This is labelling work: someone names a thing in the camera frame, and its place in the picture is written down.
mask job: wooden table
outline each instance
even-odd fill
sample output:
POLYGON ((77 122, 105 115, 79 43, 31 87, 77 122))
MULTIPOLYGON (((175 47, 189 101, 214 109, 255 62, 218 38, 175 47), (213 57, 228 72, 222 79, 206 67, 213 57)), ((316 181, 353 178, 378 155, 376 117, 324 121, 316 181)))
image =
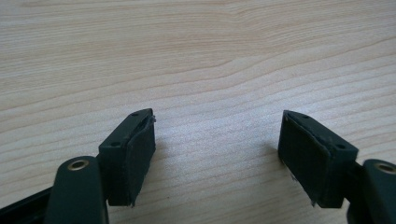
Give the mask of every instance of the wooden table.
POLYGON ((396 2, 0 2, 0 206, 53 183, 130 113, 157 151, 111 223, 346 223, 277 158, 282 111, 396 162, 396 2))

